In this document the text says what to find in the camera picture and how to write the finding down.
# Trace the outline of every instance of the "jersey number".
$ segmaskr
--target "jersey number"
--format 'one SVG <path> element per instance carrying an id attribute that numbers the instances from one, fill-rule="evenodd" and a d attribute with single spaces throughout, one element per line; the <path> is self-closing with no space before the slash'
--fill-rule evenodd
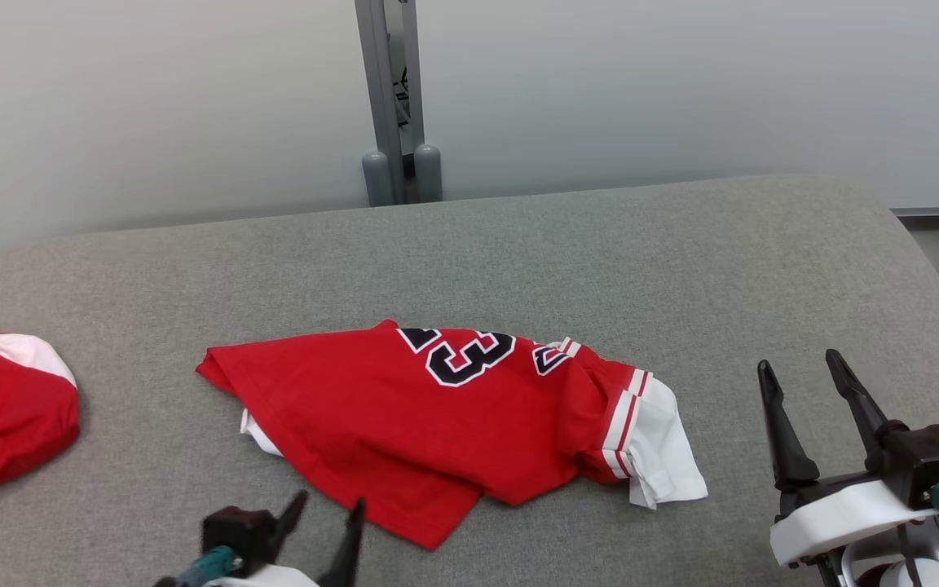
<path id="1" fill-rule="evenodd" d="M 420 353 L 441 338 L 434 328 L 399 328 L 401 337 L 415 353 Z M 425 370 L 441 386 L 458 387 L 472 382 L 514 352 L 515 338 L 498 332 L 477 332 L 469 345 L 456 351 L 447 341 L 433 346 L 425 357 Z"/>
<path id="2" fill-rule="evenodd" d="M 538 346 L 532 352 L 532 356 L 536 360 L 536 373 L 541 376 L 549 375 L 549 372 L 557 368 L 559 364 L 571 358 L 570 355 L 560 352 L 560 349 L 549 345 Z"/>

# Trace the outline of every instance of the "cushioned table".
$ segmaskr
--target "cushioned table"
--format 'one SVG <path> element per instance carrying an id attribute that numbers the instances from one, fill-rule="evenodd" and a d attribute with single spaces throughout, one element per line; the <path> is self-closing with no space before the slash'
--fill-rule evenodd
<path id="1" fill-rule="evenodd" d="M 207 346 L 373 326 L 488 329 L 656 372 L 675 391 L 705 501 L 630 505 L 577 480 L 522 508 L 485 498 L 436 553 L 377 527 L 359 584 L 819 585 L 774 563 L 756 387 L 771 360 L 826 475 L 862 446 L 824 350 L 890 417 L 939 423 L 939 278 L 848 183 L 721 179 L 75 236 L 0 253 L 0 331 L 55 345 L 82 437 L 0 487 L 0 585 L 151 585 L 224 505 L 305 487 L 238 435 L 241 406 L 194 373 Z M 343 510 L 311 491 L 280 561 L 324 571 Z"/>

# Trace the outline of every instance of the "gray metal post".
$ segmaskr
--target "gray metal post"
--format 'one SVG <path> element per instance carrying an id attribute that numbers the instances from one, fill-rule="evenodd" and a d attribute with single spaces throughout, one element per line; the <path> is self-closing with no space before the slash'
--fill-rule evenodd
<path id="1" fill-rule="evenodd" d="M 408 68 L 408 113 L 411 115 L 413 148 L 425 143 L 425 123 L 422 122 L 422 77 L 418 68 L 418 21 L 415 10 L 415 0 L 402 0 L 405 67 Z"/>
<path id="2" fill-rule="evenodd" d="M 415 181 L 418 182 L 418 200 L 441 201 L 440 149 L 422 144 L 415 148 Z"/>
<path id="3" fill-rule="evenodd" d="M 394 175 L 390 162 L 383 153 L 370 152 L 361 159 L 364 170 L 364 185 L 368 188 L 368 205 L 393 205 Z"/>
<path id="4" fill-rule="evenodd" d="M 407 204 L 401 162 L 401 135 L 398 131 L 394 78 L 390 74 L 390 45 L 386 33 L 383 0 L 354 0 L 354 8 L 357 11 L 357 26 L 361 33 L 364 73 L 368 77 L 368 101 L 372 105 L 372 120 L 376 127 L 376 149 L 379 149 L 389 164 L 392 185 L 389 190 L 392 201 L 372 201 L 372 205 Z M 372 163 L 373 170 L 376 165 L 377 163 Z M 365 170 L 368 171 L 368 163 L 365 163 Z M 378 179 L 369 179 L 368 175 L 365 175 L 365 183 Z"/>

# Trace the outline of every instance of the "folded garment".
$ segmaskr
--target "folded garment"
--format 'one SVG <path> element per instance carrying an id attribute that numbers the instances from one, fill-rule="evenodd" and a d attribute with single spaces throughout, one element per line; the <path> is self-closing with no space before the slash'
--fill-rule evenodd
<path id="1" fill-rule="evenodd" d="M 67 365 L 40 338 L 0 334 L 0 483 L 77 437 L 78 393 Z"/>
<path id="2" fill-rule="evenodd" d="M 630 479 L 633 504 L 708 494 L 672 392 L 569 338 L 465 329 L 310 334 L 209 349 L 242 430 L 319 490 L 436 549 L 482 494 L 510 505 Z"/>

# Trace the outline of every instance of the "white wall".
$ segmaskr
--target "white wall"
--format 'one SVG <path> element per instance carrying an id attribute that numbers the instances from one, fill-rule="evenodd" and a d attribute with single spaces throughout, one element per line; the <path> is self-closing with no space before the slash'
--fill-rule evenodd
<path id="1" fill-rule="evenodd" d="M 353 1 L 0 0 L 0 245 L 359 207 Z"/>
<path id="2" fill-rule="evenodd" d="M 939 206 L 939 2 L 417 3 L 444 197 L 768 171 Z"/>

